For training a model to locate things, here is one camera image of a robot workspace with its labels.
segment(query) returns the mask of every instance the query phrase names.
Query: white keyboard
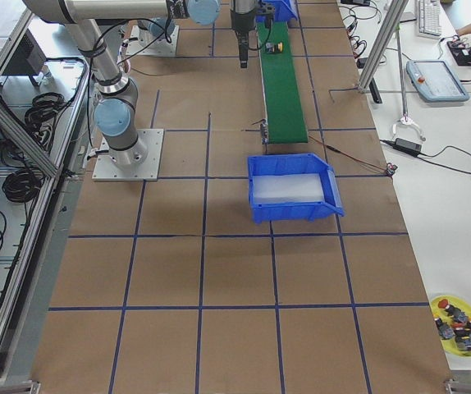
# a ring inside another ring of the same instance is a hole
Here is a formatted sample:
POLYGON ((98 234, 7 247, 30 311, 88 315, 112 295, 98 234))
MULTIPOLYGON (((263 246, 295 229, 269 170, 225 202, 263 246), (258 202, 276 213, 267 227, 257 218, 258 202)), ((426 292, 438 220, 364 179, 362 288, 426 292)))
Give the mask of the white keyboard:
POLYGON ((439 39, 440 26, 440 0, 416 0, 416 35, 439 39))

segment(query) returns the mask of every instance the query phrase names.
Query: white mounting plate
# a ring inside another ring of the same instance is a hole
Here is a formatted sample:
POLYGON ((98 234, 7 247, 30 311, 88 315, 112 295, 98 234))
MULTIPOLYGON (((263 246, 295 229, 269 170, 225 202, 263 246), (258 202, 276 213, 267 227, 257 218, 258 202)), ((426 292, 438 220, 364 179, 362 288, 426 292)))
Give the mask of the white mounting plate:
MULTIPOLYGON (((155 57, 175 57, 177 52, 177 38, 179 37, 179 26, 173 30, 173 33, 170 35, 171 44, 167 43, 165 39, 160 39, 159 41, 154 42, 145 50, 137 53, 137 55, 145 55, 145 56, 155 56, 155 57)), ((130 39, 138 39, 139 38, 139 27, 134 26, 131 29, 131 36, 130 39)), ((130 41, 128 43, 128 49, 126 50, 126 56, 133 55, 140 49, 142 49, 144 45, 139 41, 130 41)))
MULTIPOLYGON (((95 163, 94 181, 156 181, 161 162, 163 129, 138 129, 139 138, 148 146, 148 157, 140 164, 131 167, 118 167, 112 158, 103 154, 97 157, 95 163)), ((101 150, 108 150, 105 139, 101 150)))

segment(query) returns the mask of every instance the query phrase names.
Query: blue bin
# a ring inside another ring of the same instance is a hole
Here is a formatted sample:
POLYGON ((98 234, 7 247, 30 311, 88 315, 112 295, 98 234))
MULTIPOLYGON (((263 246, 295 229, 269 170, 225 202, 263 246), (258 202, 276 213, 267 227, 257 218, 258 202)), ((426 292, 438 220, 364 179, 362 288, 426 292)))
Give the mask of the blue bin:
POLYGON ((249 202, 254 221, 307 219, 313 221, 334 213, 345 215, 337 189, 333 168, 313 153, 278 154, 248 157, 249 202), (324 201, 256 204, 254 200, 255 176, 281 176, 292 174, 318 174, 322 183, 324 201))
MULTIPOLYGON (((295 10, 295 4, 289 0, 265 0, 276 8, 274 22, 288 22, 294 18, 298 20, 298 14, 295 10)), ((264 22, 264 16, 258 16, 257 22, 264 22)))

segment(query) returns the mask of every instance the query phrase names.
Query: white bin bottom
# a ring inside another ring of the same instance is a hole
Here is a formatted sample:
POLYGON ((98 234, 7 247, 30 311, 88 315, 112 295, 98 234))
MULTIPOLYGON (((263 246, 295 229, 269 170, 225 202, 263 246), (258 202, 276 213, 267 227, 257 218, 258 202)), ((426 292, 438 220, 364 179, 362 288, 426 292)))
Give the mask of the white bin bottom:
POLYGON ((254 203, 309 203, 324 201, 318 174, 254 176, 254 203))

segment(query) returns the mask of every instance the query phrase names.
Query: green conveyor belt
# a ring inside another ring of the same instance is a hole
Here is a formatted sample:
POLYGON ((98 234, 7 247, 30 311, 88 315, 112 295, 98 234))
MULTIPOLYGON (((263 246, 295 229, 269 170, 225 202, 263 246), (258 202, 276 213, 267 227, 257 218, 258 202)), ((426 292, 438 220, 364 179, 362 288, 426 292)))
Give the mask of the green conveyor belt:
MULTIPOLYGON (((258 24, 259 40, 263 42, 268 29, 258 24)), ((304 124, 300 92, 295 78, 292 52, 285 22, 272 24, 269 43, 283 42, 283 52, 265 53, 261 49, 261 70, 265 103, 267 104, 269 144, 293 144, 308 142, 307 127, 304 124)))

